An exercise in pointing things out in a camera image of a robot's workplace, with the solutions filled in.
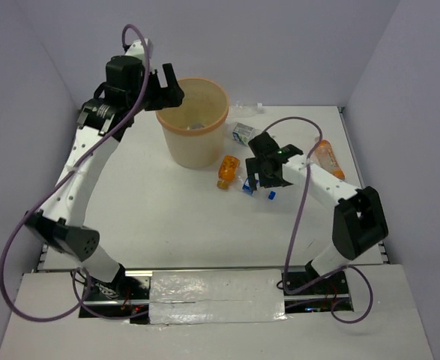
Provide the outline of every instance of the gray wall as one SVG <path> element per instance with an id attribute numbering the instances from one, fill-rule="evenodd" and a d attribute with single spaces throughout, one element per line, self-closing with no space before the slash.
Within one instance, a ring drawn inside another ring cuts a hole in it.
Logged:
<path id="1" fill-rule="evenodd" d="M 0 0 L 0 252 L 25 210 L 59 175 L 74 124 L 73 101 L 26 18 Z M 21 232 L 8 258 L 7 288 L 16 295 L 40 242 Z M 0 296 L 0 343 L 9 310 Z"/>
<path id="2" fill-rule="evenodd" d="M 440 360 L 440 0 L 402 0 L 346 107 L 388 253 L 404 265 Z"/>
<path id="3" fill-rule="evenodd" d="M 156 64 L 232 100 L 346 104 L 398 0 L 18 0 L 80 105 L 138 25 Z"/>

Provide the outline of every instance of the white tabletop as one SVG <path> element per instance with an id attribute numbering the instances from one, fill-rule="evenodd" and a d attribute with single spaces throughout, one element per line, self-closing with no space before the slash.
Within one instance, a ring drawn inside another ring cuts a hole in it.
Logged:
<path id="1" fill-rule="evenodd" d="M 251 118 L 228 118 L 263 129 L 285 116 L 317 122 L 333 146 L 346 181 L 359 186 L 343 123 L 335 106 L 266 106 Z M 316 129 L 299 121 L 273 127 L 280 146 L 307 152 Z M 252 153 L 225 139 L 224 155 L 244 164 Z M 277 190 L 273 202 L 238 190 L 219 190 L 222 159 L 204 169 L 185 169 L 171 158 L 153 112 L 142 112 L 109 159 L 88 205 L 85 225 L 100 232 L 105 250 L 128 269 L 281 266 L 298 210 L 301 190 Z M 304 265 L 331 241 L 333 209 L 308 198 L 292 264 Z M 377 246 L 359 264 L 382 263 Z M 49 250 L 44 269 L 70 269 L 75 264 Z"/>
<path id="2" fill-rule="evenodd" d="M 329 313 L 297 313 L 264 323 L 130 325 L 79 319 L 34 323 L 12 315 L 0 360 L 174 359 L 174 360 L 432 360 L 423 326 L 400 265 L 362 270 L 375 291 L 373 312 L 357 325 L 336 322 Z M 346 272 L 358 317 L 367 304 L 361 278 Z M 27 274 L 16 306 L 28 314 L 53 316 L 74 305 L 68 273 Z"/>

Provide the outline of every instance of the plastic cup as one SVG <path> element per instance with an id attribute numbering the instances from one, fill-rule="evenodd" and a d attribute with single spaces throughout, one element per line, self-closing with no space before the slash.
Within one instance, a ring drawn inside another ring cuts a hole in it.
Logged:
<path id="1" fill-rule="evenodd" d="M 173 159 L 183 167 L 206 167 L 223 153 L 228 96 L 207 79 L 178 83 L 184 92 L 183 104 L 157 111 L 157 118 Z"/>

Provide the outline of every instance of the white platform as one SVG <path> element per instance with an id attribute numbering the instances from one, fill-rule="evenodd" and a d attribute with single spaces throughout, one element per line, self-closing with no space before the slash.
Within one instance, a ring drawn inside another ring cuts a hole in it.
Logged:
<path id="1" fill-rule="evenodd" d="M 329 313 L 295 314 L 267 323 L 170 326 L 79 319 L 77 313 L 38 324 L 12 315 L 0 360 L 433 360 L 402 267 L 362 269 L 373 285 L 375 305 L 357 325 L 339 324 Z M 365 286 L 352 270 L 346 276 L 355 310 L 361 312 L 367 306 Z M 16 300 L 36 316 L 59 314 L 74 303 L 68 273 L 25 275 Z"/>
<path id="2" fill-rule="evenodd" d="M 346 174 L 360 185 L 343 123 L 335 106 L 267 106 L 265 113 L 236 119 L 263 129 L 285 116 L 317 122 Z M 271 129 L 280 146 L 294 144 L 307 152 L 316 129 L 288 121 Z M 248 147 L 225 139 L 225 155 L 242 164 Z M 285 187 L 265 202 L 230 189 L 216 188 L 222 159 L 206 169 L 185 169 L 171 159 L 153 112 L 142 112 L 109 159 L 88 206 L 85 225 L 100 231 L 105 250 L 128 269 L 281 266 L 298 210 L 301 190 Z M 331 241 L 333 209 L 307 200 L 293 265 L 304 265 Z M 359 264 L 382 263 L 378 247 Z M 75 264 L 49 250 L 44 269 L 70 269 Z"/>

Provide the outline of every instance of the purple cable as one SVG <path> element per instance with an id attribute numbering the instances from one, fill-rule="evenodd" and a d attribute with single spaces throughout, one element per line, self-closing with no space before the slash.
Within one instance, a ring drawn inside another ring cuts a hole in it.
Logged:
<path id="1" fill-rule="evenodd" d="M 322 132 L 322 129 L 314 121 L 309 120 L 308 118 L 303 118 L 301 116 L 288 116 L 286 118 L 281 118 L 280 120 L 276 120 L 273 123 L 269 124 L 269 126 L 267 126 L 266 129 L 263 130 L 263 132 L 268 131 L 276 124 L 279 124 L 281 122 L 285 122 L 286 120 L 301 120 L 303 122 L 307 122 L 308 124 L 311 124 L 318 131 L 319 139 L 307 154 L 307 177 L 306 177 L 306 181 L 304 183 L 303 194 L 301 195 L 300 208 L 298 209 L 298 213 L 296 214 L 296 219 L 295 219 L 295 224 L 293 226 L 292 236 L 289 240 L 288 252 L 286 253 L 285 267 L 283 270 L 283 280 L 281 281 L 281 282 L 283 282 L 283 290 L 287 295 L 296 295 L 298 293 L 302 293 L 304 290 L 310 288 L 312 285 L 318 283 L 319 281 L 322 281 L 325 278 L 329 278 L 331 275 L 334 275 L 337 272 L 341 272 L 347 268 L 351 268 L 351 269 L 355 270 L 363 278 L 363 280 L 365 281 L 365 283 L 368 287 L 368 290 L 370 292 L 370 303 L 368 304 L 368 308 L 365 311 L 365 313 L 363 315 L 361 315 L 360 317 L 358 317 L 357 319 L 343 320 L 343 319 L 340 319 L 336 314 L 334 314 L 334 308 L 336 307 L 336 305 L 338 305 L 340 302 L 345 301 L 345 300 L 340 300 L 340 301 L 337 301 L 333 304 L 333 306 L 331 307 L 331 313 L 332 313 L 334 319 L 336 319 L 337 321 L 339 321 L 341 323 L 345 323 L 345 324 L 359 323 L 361 320 L 364 320 L 370 314 L 370 311 L 373 308 L 373 288 L 371 287 L 370 282 L 368 281 L 367 277 L 363 274 L 363 272 L 360 269 L 354 267 L 353 265 L 341 266 L 333 271 L 328 272 L 327 274 L 324 274 L 322 276 L 317 277 L 315 280 L 312 280 L 309 283 L 306 283 L 303 286 L 298 287 L 297 289 L 294 289 L 294 290 L 288 289 L 288 285 L 287 285 L 288 281 L 286 278 L 288 276 L 289 263 L 292 258 L 293 247 L 295 246 L 296 235 L 298 233 L 298 227 L 300 226 L 301 217 L 303 216 L 304 206 L 307 201 L 308 189 L 310 187 L 311 168 L 310 168 L 310 162 L 308 160 L 311 158 L 311 155 L 313 155 L 313 152 L 316 150 L 316 148 L 318 148 L 319 144 L 323 140 L 323 132 Z"/>
<path id="2" fill-rule="evenodd" d="M 86 160 L 86 158 L 88 158 L 91 154 L 93 154 L 93 152 L 96 149 L 98 149 L 100 146 L 102 146 L 110 137 L 112 137 L 118 130 L 120 130 L 138 111 L 138 109 L 142 103 L 142 100 L 145 96 L 146 87 L 148 85 L 148 78 L 150 76 L 150 56 L 148 54 L 146 40 L 143 37 L 142 33 L 136 28 L 136 26 L 128 24 L 123 28 L 123 32 L 121 33 L 121 42 L 123 44 L 125 44 L 124 38 L 125 38 L 125 35 L 126 35 L 126 32 L 128 29 L 132 29 L 134 32 L 136 32 L 136 35 L 140 39 L 142 46 L 143 46 L 143 49 L 145 51 L 145 77 L 143 79 L 142 88 L 141 88 L 139 95 L 138 95 L 138 98 L 136 99 L 136 102 L 133 105 L 133 107 L 131 108 L 130 112 L 110 132 L 108 132 L 102 139 L 100 139 L 96 144 L 94 144 L 80 159 L 78 159 L 78 161 L 73 165 L 73 168 L 78 168 L 83 163 L 83 161 Z M 88 295 L 90 293 L 90 289 L 91 289 L 91 277 L 85 269 L 83 269 L 83 271 L 87 274 L 88 287 L 87 287 L 85 293 L 83 294 L 83 297 L 80 298 L 79 296 L 77 296 L 76 298 L 78 299 L 78 304 L 76 304 L 70 310 L 68 310 L 64 313 L 61 313 L 57 316 L 52 316 L 52 317 L 35 317 L 35 316 L 30 316 L 26 313 L 23 313 L 11 301 L 10 296 L 7 293 L 6 286 L 4 284 L 4 264 L 6 263 L 8 251 L 10 250 L 10 247 L 13 244 L 13 240 L 16 238 L 16 235 L 18 235 L 18 232 L 25 225 L 27 219 L 32 214 L 34 214 L 64 184 L 66 184 L 66 182 L 71 179 L 71 177 L 73 176 L 74 173 L 75 173 L 75 170 L 71 170 L 61 181 L 58 182 L 58 184 L 56 184 L 56 186 L 45 197 L 38 200 L 38 202 L 36 204 L 34 204 L 28 210 L 28 212 L 25 214 L 25 216 L 22 218 L 22 220 L 13 229 L 13 232 L 11 233 L 10 237 L 8 238 L 8 240 L 4 246 L 3 252 L 1 253 L 1 256 L 0 256 L 0 292 L 1 292 L 1 296 L 3 297 L 4 302 L 6 302 L 7 306 L 16 315 L 18 315 L 19 317 L 22 317 L 25 320 L 33 321 L 36 323 L 48 323 L 50 321 L 55 321 L 55 320 L 59 320 L 59 319 L 63 319 L 64 317 L 67 317 L 68 315 L 72 314 L 80 306 L 84 307 L 87 311 L 89 311 L 89 309 L 83 304 L 83 302 L 88 297 Z M 74 276 L 73 276 L 73 288 L 74 288 L 75 293 L 77 294 Z M 103 318 L 107 318 L 107 319 L 116 319 L 116 318 L 108 318 L 105 316 L 99 316 L 99 317 L 103 317 Z"/>

